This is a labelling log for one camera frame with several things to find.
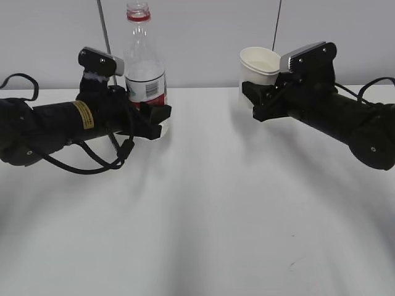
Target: cup rim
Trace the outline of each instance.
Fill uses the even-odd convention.
[[[281,56],[280,56],[279,54],[277,54],[276,52],[272,51],[272,50],[269,49],[269,48],[260,47],[260,46],[246,47],[246,48],[244,48],[244,49],[242,49],[242,50],[240,51],[240,55],[239,55],[239,56],[240,56],[240,61],[241,61],[241,63],[242,63],[246,68],[248,68],[248,69],[250,69],[250,70],[252,70],[252,71],[254,71],[254,72],[257,72],[257,73],[260,73],[260,74],[266,74],[266,75],[274,75],[274,74],[277,74],[277,73],[280,72],[280,67],[278,67],[278,70],[274,70],[274,71],[264,71],[264,70],[262,70],[261,68],[255,67],[255,66],[249,64],[248,62],[246,62],[246,61],[243,59],[242,54],[243,54],[244,51],[246,51],[246,50],[248,50],[248,49],[263,49],[263,50],[265,50],[265,51],[267,51],[267,52],[270,52],[271,54],[275,55],[275,56],[278,58],[279,61],[280,61],[280,59],[281,59]]]

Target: white wall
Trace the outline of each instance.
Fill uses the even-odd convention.
[[[127,2],[102,0],[110,43],[120,57]],[[278,3],[149,1],[169,86],[236,86],[240,49],[272,46]],[[394,10],[392,0],[284,0],[276,50],[284,54],[308,43],[334,41],[340,82],[364,84],[394,76]],[[78,51],[83,46],[105,49],[95,0],[7,1],[0,9],[0,36],[0,79],[25,72],[42,88],[77,88]],[[12,81],[8,88],[26,87]]]
[[[96,1],[2,0],[0,80],[24,72],[41,88],[78,88],[84,46],[104,49]],[[19,78],[8,88],[30,85]]]
[[[332,41],[338,47],[340,83],[395,76],[394,11],[393,0],[283,0],[276,51]]]
[[[240,50],[272,46],[278,0],[148,2],[169,86],[236,86]],[[122,56],[127,1],[102,3],[113,53]]]

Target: wire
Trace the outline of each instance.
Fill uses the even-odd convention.
[[[389,80],[389,81],[392,82],[393,85],[395,86],[395,78],[393,78],[393,77],[381,77],[381,78],[374,79],[373,81],[371,81],[371,82],[365,84],[365,85],[359,90],[358,94],[356,94],[354,91],[350,90],[349,88],[347,88],[347,87],[345,87],[345,86],[343,86],[343,85],[341,85],[341,84],[339,84],[339,83],[335,83],[335,85],[336,85],[337,87],[341,88],[342,90],[348,92],[349,94],[353,95],[354,97],[356,97],[358,102],[360,102],[360,103],[363,102],[363,103],[365,103],[365,104],[367,104],[367,105],[374,105],[373,103],[371,103],[371,102],[369,102],[368,100],[365,100],[365,99],[364,99],[364,94],[365,94],[365,92],[366,92],[369,88],[371,88],[373,85],[375,85],[375,84],[377,84],[378,82],[383,81],[383,80]]]
[[[278,5],[278,12],[277,12],[277,21],[276,21],[276,28],[274,31],[274,38],[273,38],[273,46],[272,46],[272,51],[274,51],[274,47],[276,45],[276,39],[277,39],[277,31],[278,31],[278,23],[280,22],[280,12],[281,12],[281,5],[283,3],[283,0],[280,0],[280,3]]]
[[[107,53],[111,55],[109,35],[107,32],[106,21],[104,20],[103,7],[101,5],[101,0],[96,0],[96,2],[98,4],[100,23],[101,23],[101,28],[103,31],[103,37],[104,37],[104,42],[106,44]],[[112,79],[113,79],[114,85],[118,85],[117,78],[115,77],[115,75],[112,77]]]
[[[2,85],[0,85],[0,89],[5,87],[5,85],[7,85],[9,79],[11,77],[15,77],[15,76],[21,76],[26,78],[27,80],[31,81],[33,83],[34,86],[34,94],[33,97],[31,99],[21,99],[23,101],[35,101],[38,97],[38,83],[36,80],[34,80],[32,77],[23,74],[23,73],[16,73],[13,74],[11,76],[8,76]],[[109,171],[109,170],[118,170],[124,163],[125,160],[128,158],[128,156],[130,155],[131,150],[134,148],[135,143],[133,142],[133,138],[134,138],[134,134],[135,134],[135,127],[134,127],[134,123],[133,123],[133,117],[130,114],[130,106],[128,105],[129,100],[126,97],[121,97],[119,98],[120,103],[123,105],[125,112],[127,114],[127,118],[128,118],[128,122],[129,122],[129,138],[124,140],[124,142],[122,143],[121,146],[119,146],[118,142],[116,144],[116,148],[117,148],[117,159],[115,159],[112,163],[107,163],[105,162],[101,157],[99,157],[97,154],[95,154],[92,149],[83,141],[76,141],[73,144],[77,144],[80,147],[82,147],[82,149],[94,160],[96,161],[98,164],[102,165],[102,168],[97,168],[97,169],[93,169],[93,170],[82,170],[79,168],[74,168],[70,165],[67,165],[63,162],[60,162],[59,160],[49,156],[47,153],[45,153],[44,151],[42,151],[39,147],[36,147],[34,144],[32,144],[30,141],[26,140],[18,131],[16,131],[13,127],[11,127],[11,125],[1,122],[0,121],[0,125],[3,126],[3,128],[5,130],[8,130],[8,132],[10,132],[10,134],[12,135],[12,137],[22,143],[23,145],[25,145],[27,148],[29,148],[32,152],[34,152],[35,154],[39,155],[41,158],[43,158],[44,160],[46,160],[47,162],[63,169],[66,171],[69,171],[71,173],[75,173],[75,174],[79,174],[79,175],[96,175],[99,173],[103,173],[105,171]]]
[[[372,105],[371,102],[365,100],[362,96],[360,96],[360,94],[356,94],[354,91],[352,91],[351,89],[345,87],[344,85],[341,85],[339,83],[335,83],[335,86],[337,86],[338,88],[341,88],[343,91],[346,91],[347,93],[349,93],[352,96],[356,97],[358,102],[364,102],[367,105]]]
[[[24,73],[15,73],[15,74],[12,74],[12,75],[8,76],[3,81],[2,85],[0,85],[0,89],[4,88],[8,84],[8,81],[12,77],[23,77],[24,79],[27,79],[28,81],[30,81],[33,84],[33,87],[34,87],[33,97],[31,97],[31,99],[21,99],[21,100],[23,100],[23,101],[30,101],[30,102],[37,100],[37,98],[38,98],[38,91],[40,89],[40,87],[38,86],[38,82],[33,77],[30,77],[29,75],[24,74]]]

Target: black cable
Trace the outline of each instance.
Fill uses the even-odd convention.
[[[389,80],[395,86],[395,78],[393,78],[393,77],[381,77],[381,78],[374,79],[373,81],[365,84],[359,90],[358,94],[356,94],[354,91],[351,91],[349,88],[347,88],[347,87],[345,87],[345,86],[343,86],[343,85],[341,85],[339,83],[335,83],[335,85],[337,87],[343,89],[344,91],[348,92],[349,94],[353,95],[354,97],[356,97],[358,102],[360,102],[360,103],[364,102],[367,105],[374,105],[373,103],[371,103],[371,102],[369,102],[369,101],[364,99],[364,94],[370,87],[372,87],[373,85],[375,85],[378,82],[383,81],[383,80]]]
[[[23,78],[26,78],[27,80],[31,81],[33,83],[34,86],[34,93],[33,93],[33,97],[31,99],[21,99],[23,101],[35,101],[38,97],[38,91],[39,91],[39,86],[36,80],[34,80],[32,77],[23,74],[23,73],[16,73],[13,75],[8,76],[2,85],[0,85],[0,89],[5,87],[5,85],[8,83],[9,79],[15,76],[20,76]],[[97,168],[97,169],[93,169],[93,170],[82,170],[79,168],[74,168],[70,165],[67,165],[63,162],[58,161],[57,159],[49,156],[47,153],[43,152],[40,148],[36,147],[34,144],[30,143],[28,140],[26,140],[23,136],[20,135],[20,133],[18,131],[16,131],[15,129],[13,129],[13,127],[11,127],[10,125],[8,125],[7,123],[1,122],[0,124],[7,129],[10,134],[13,136],[13,138],[18,141],[21,142],[23,145],[25,145],[27,148],[29,148],[32,152],[34,152],[35,154],[39,155],[42,159],[46,160],[47,162],[63,169],[66,171],[69,171],[71,173],[75,173],[75,174],[79,174],[79,175],[96,175],[99,173],[103,173],[105,171],[109,171],[109,170],[117,170],[120,168],[120,166],[122,166],[125,163],[125,160],[127,159],[127,157],[129,156],[131,150],[134,147],[134,142],[133,142],[133,136],[134,136],[134,124],[133,124],[133,118],[130,114],[130,106],[127,102],[125,102],[125,100],[127,100],[127,98],[121,97],[120,98],[120,103],[123,105],[123,107],[125,108],[125,112],[127,114],[127,118],[128,118],[128,122],[129,122],[129,138],[126,139],[122,145],[119,147],[119,144],[117,142],[117,148],[119,147],[119,149],[117,149],[117,159],[115,159],[112,163],[107,163],[105,162],[102,158],[100,158],[97,154],[95,154],[92,149],[90,149],[90,147],[84,142],[82,144],[82,142],[79,143],[75,143],[75,144],[79,144],[80,147],[82,147],[84,149],[84,151],[96,162],[98,162],[98,164],[102,165],[102,168]]]
[[[339,84],[339,83],[335,83],[335,86],[337,86],[338,88],[341,88],[343,91],[346,91],[347,93],[351,94],[352,96],[357,98],[357,101],[359,102],[364,102],[367,105],[371,105],[372,103],[363,99],[362,97],[360,97],[358,94],[356,94],[354,91],[352,91],[351,89]]]
[[[358,99],[362,99],[362,96],[365,94],[365,91],[369,87],[373,86],[374,84],[376,84],[377,82],[380,82],[382,80],[389,80],[395,86],[395,78],[393,78],[393,77],[381,77],[381,78],[374,79],[373,81],[369,82],[363,88],[360,89],[360,91],[358,93]]]
[[[100,164],[102,167],[107,167],[107,166],[110,165],[110,163],[106,162],[103,158],[101,158],[96,153],[94,153],[93,150],[87,145],[86,142],[84,142],[84,141],[75,141],[75,142],[73,142],[73,144],[76,144],[76,145],[80,146],[86,152],[86,154],[88,154],[95,162]],[[118,170],[121,167],[122,167],[122,163],[120,165],[117,165],[114,168],[114,170]]]
[[[23,77],[24,79],[27,79],[28,81],[30,81],[31,83],[33,83],[33,87],[34,87],[34,90],[33,90],[33,97],[32,97],[31,99],[22,98],[21,100],[23,100],[23,101],[30,101],[30,102],[37,100],[37,98],[38,98],[38,91],[39,91],[39,89],[40,89],[40,87],[38,86],[38,82],[37,82],[33,77],[30,77],[29,75],[26,75],[26,74],[24,74],[24,73],[15,73],[15,74],[12,74],[12,75],[8,76],[8,77],[3,81],[2,85],[0,85],[0,89],[4,88],[4,87],[8,84],[8,81],[9,81],[12,77]]]

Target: bottle neck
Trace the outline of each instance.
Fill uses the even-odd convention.
[[[131,22],[130,23],[130,29],[131,29],[131,34],[134,37],[147,37],[147,32],[148,32],[148,23],[149,21],[145,22]]]

